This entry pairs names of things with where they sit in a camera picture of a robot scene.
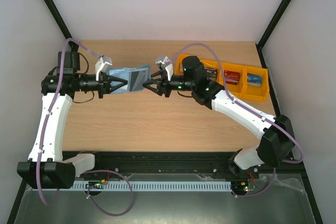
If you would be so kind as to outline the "grey card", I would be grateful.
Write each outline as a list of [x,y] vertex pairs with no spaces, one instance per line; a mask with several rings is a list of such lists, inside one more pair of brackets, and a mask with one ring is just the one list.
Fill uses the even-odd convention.
[[130,74],[130,92],[138,92],[144,89],[143,83],[149,79],[149,68],[135,69]]

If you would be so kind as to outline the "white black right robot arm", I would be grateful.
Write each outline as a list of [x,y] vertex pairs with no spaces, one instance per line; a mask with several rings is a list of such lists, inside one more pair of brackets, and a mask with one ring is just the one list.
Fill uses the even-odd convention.
[[229,164],[232,176],[242,177],[249,168],[262,164],[277,168],[285,161],[294,147],[293,129],[288,117],[264,113],[236,98],[226,87],[206,76],[205,67],[197,56],[183,59],[182,74],[174,73],[168,57],[158,58],[156,64],[159,71],[143,83],[144,88],[167,98],[173,90],[189,91],[198,104],[230,117],[259,139],[257,146],[235,154]]

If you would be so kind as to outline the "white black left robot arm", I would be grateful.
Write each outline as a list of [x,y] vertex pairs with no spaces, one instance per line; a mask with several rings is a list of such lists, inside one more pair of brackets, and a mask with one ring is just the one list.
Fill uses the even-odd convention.
[[28,160],[17,165],[18,175],[33,189],[69,189],[77,177],[95,166],[92,153],[63,159],[65,124],[76,92],[103,98],[128,84],[108,74],[112,61],[106,57],[98,60],[95,74],[79,73],[80,56],[79,52],[59,52],[56,69],[41,83],[43,107],[36,140]]

